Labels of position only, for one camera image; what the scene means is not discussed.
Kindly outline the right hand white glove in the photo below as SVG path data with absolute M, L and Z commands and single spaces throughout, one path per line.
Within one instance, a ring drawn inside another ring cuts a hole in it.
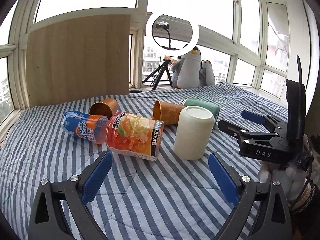
M 302 195 L 294 205 L 294 201 L 301 193 L 304 184 L 307 181 L 307 172 L 296 168 L 290 164 L 285 170 L 280 170 L 280 165 L 261 161 L 261 167 L 258 172 L 260 182 L 266 183 L 270 180 L 278 180 L 283 188 L 285 197 L 293 210 L 298 210 L 307 206 L 313 195 L 310 182 L 303 190 Z

